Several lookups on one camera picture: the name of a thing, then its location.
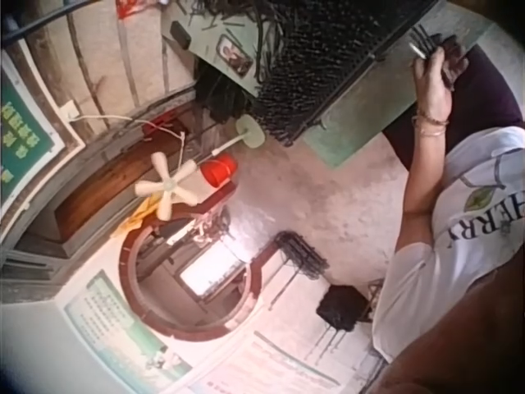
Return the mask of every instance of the logo on shirt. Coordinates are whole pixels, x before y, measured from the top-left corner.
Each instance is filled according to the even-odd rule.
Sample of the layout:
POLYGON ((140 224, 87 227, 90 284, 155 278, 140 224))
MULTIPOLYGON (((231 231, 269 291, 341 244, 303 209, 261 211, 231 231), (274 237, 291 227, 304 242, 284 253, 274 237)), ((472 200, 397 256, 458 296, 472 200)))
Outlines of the logo on shirt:
POLYGON ((495 189, 494 186, 483 186, 473 191, 473 193, 467 198, 463 211, 472 212, 484 209, 491 203, 495 189))
MULTIPOLYGON (((465 212, 473 211, 474 207, 485 208, 494 196, 495 188, 490 188, 492 192, 487 187, 474 191, 468 197, 465 212)), ((448 232, 452 241, 473 240, 496 231, 507 232, 510 223, 523 218, 525 218, 525 190, 508 195, 474 219, 460 220, 449 228, 448 232)))

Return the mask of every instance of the red bucket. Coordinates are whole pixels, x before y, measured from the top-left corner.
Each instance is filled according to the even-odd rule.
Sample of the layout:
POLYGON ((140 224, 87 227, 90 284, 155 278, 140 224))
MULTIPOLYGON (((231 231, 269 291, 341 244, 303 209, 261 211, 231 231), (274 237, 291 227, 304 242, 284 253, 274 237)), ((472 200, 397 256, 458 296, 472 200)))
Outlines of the red bucket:
POLYGON ((237 171, 237 162, 228 153, 221 153, 200 165, 200 171, 206 181, 218 188, 237 171))

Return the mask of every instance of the white fan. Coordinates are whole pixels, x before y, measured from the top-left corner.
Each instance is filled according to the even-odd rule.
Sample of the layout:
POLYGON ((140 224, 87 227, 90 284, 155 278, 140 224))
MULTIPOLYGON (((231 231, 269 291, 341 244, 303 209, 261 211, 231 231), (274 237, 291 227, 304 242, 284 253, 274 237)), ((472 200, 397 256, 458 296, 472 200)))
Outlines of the white fan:
POLYGON ((157 207, 157 217, 163 221, 171 219, 171 198, 172 195, 178 195, 186 204, 195 206, 199 203, 199 197, 190 190, 180 187, 178 184, 194 173, 198 166, 194 160, 188 160, 180 166, 179 171, 174 176, 170 176, 167 167, 166 155, 162 152, 155 152, 151 155, 153 167, 161 177, 161 182, 138 181, 135 184, 135 194, 139 197, 151 195, 158 191, 164 191, 161 201, 157 207))
MULTIPOLYGON (((230 148, 233 144, 236 144, 239 141, 244 141, 248 147, 255 149, 261 146, 266 139, 263 129, 250 115, 243 115, 240 117, 235 124, 235 128, 239 133, 239 136, 214 149, 212 153, 201 162, 217 156, 220 152, 230 148)), ((195 206, 200 202, 200 198, 197 194, 179 186, 181 181, 197 171, 199 168, 198 163, 194 160, 188 160, 180 166, 179 171, 177 171, 174 176, 170 176, 167 166, 167 158, 164 153, 156 152, 152 154, 151 161, 153 167, 161 177, 161 182, 138 181, 135 184, 135 194, 139 197, 144 197, 158 191, 164 192, 157 207, 157 217, 160 220, 166 222, 171 219, 171 200, 173 195, 177 195, 190 206, 195 206)))

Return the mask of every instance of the hand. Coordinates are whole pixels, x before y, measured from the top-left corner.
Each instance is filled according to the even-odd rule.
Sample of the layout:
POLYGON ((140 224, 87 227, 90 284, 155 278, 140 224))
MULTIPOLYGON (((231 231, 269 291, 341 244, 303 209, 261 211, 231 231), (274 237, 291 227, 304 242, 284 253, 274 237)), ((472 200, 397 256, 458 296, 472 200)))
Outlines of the hand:
POLYGON ((428 63, 418 58, 413 63, 418 108, 428 117, 447 121, 452 112, 452 93, 446 88, 442 70, 445 50, 439 47, 428 63))
POLYGON ((432 58, 425 62, 417 59, 413 75, 419 109, 437 121, 446 121, 452 111, 452 94, 455 81, 468 67, 465 48, 458 44, 455 35, 443 41, 440 34, 432 36, 440 45, 432 58))

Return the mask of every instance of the fan blade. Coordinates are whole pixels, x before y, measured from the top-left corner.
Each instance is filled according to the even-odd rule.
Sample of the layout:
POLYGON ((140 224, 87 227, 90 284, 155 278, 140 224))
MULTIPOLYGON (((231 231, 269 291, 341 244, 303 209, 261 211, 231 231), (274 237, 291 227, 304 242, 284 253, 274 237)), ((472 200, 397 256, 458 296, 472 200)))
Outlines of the fan blade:
POLYGON ((197 170, 197 163, 194 160, 188 160, 186 163, 180 166, 179 171, 172 177, 175 183, 182 181, 187 176, 190 176, 197 170))
POLYGON ((170 172, 167 168, 167 158, 163 152, 155 152, 152 154, 151 163, 153 163, 153 166, 163 181, 170 178, 170 172))
POLYGON ((139 197, 152 195, 156 191, 164 190, 161 182, 138 181, 135 183, 135 194, 139 197))
POLYGON ((171 220, 171 193, 162 194, 160 203, 157 207, 157 218, 168 222, 171 220))
POLYGON ((199 197, 193 191, 189 191, 180 186, 177 186, 173 190, 173 193, 178 195, 186 204, 191 207, 194 207, 200 202, 199 197))

